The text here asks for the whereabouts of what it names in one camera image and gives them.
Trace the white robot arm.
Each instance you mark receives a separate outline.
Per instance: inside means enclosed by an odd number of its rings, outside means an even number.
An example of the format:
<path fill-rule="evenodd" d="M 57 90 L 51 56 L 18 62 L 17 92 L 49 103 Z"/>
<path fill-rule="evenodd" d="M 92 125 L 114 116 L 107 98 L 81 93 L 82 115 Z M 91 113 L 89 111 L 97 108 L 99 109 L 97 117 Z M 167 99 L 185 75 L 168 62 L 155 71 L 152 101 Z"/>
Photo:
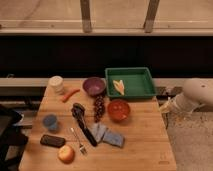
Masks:
<path fill-rule="evenodd" d="M 213 106 L 213 81 L 190 78 L 184 82 L 182 91 L 168 99 L 159 110 L 161 113 L 192 113 L 205 105 Z"/>

